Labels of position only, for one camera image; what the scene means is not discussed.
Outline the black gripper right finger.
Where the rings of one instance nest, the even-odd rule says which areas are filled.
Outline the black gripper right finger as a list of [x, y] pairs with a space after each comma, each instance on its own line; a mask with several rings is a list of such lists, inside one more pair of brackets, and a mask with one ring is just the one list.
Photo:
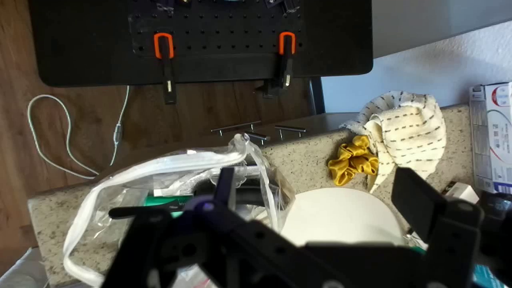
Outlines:
[[392, 204], [427, 245], [307, 245], [342, 288], [472, 288], [483, 212], [446, 200], [411, 168], [397, 168]]

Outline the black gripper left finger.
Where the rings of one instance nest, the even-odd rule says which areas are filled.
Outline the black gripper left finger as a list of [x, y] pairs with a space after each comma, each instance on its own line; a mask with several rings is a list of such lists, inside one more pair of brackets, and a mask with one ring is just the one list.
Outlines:
[[163, 208], [137, 215], [104, 288], [169, 288], [177, 271], [198, 266], [219, 288], [297, 288], [278, 250], [289, 244], [232, 212], [235, 170], [222, 168], [211, 197], [192, 199], [179, 218]]

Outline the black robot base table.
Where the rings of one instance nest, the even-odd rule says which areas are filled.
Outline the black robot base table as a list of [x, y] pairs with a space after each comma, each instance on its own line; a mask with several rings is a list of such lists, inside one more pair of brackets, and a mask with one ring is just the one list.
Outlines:
[[269, 80], [278, 34], [296, 34], [291, 77], [373, 69], [371, 0], [27, 0], [49, 87], [163, 84], [153, 34], [174, 44], [173, 84]]

